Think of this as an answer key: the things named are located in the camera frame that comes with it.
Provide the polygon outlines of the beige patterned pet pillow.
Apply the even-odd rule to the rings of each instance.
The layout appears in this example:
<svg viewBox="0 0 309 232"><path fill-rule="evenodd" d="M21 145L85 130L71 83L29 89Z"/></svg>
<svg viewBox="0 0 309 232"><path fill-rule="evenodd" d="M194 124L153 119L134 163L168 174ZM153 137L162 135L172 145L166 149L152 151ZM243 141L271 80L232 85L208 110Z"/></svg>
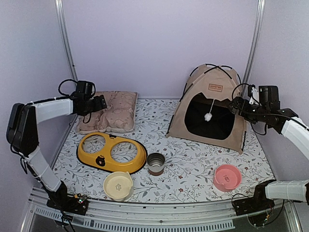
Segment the beige patterned pet pillow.
<svg viewBox="0 0 309 232"><path fill-rule="evenodd" d="M134 130L137 92L98 91L95 95L104 96L107 108L94 112L91 116L86 116L85 119L80 117L76 132L80 134L92 132L127 133Z"/></svg>

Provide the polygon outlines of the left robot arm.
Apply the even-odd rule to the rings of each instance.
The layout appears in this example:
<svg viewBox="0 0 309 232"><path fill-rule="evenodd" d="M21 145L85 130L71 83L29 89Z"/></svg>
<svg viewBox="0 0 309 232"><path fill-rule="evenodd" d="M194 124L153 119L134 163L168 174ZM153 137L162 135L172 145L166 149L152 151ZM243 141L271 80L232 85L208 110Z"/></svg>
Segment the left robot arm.
<svg viewBox="0 0 309 232"><path fill-rule="evenodd" d="M95 95L94 83L77 81L75 84L76 89L71 94L61 93L59 97L14 104L6 132L11 152L20 156L24 170L30 171L47 192L55 193L53 202L62 210L69 209L72 200L60 191L64 184L41 152L37 125L59 116L89 116L107 107L104 96Z"/></svg>

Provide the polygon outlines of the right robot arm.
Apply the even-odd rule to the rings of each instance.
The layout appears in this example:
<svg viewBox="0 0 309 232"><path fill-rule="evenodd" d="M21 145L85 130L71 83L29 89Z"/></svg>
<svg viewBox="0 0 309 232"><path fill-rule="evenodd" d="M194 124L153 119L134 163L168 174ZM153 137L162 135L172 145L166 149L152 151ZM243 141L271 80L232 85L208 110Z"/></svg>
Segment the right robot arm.
<svg viewBox="0 0 309 232"><path fill-rule="evenodd" d="M278 134L292 142L301 153L309 157L309 127L290 108L281 109L277 86L259 86L246 84L249 100L234 93L241 86L234 88L228 109L231 113L243 117L250 123L265 123L267 129L273 128ZM261 210L268 200L283 199L297 202L309 202L309 181L271 180L255 187L250 207Z"/></svg>

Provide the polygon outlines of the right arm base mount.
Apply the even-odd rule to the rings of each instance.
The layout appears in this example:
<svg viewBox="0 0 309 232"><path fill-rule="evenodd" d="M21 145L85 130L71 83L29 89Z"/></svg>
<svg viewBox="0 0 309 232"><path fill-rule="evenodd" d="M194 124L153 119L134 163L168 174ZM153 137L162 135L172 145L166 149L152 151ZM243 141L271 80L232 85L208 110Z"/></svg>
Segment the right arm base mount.
<svg viewBox="0 0 309 232"><path fill-rule="evenodd" d="M240 193L232 197L231 204L237 216L249 215L247 219L254 227L265 226L275 206L273 200L248 197Z"/></svg>

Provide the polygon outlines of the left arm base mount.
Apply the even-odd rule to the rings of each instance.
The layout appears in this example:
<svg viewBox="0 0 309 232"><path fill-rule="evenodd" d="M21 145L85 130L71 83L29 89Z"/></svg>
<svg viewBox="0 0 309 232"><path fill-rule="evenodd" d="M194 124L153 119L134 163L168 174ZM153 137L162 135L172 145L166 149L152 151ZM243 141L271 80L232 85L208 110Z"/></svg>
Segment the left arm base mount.
<svg viewBox="0 0 309 232"><path fill-rule="evenodd" d="M47 206L53 209L62 210L63 212L74 213L85 216L89 201L85 195L76 194L69 196L66 193L60 196L56 192L48 193L49 199Z"/></svg>

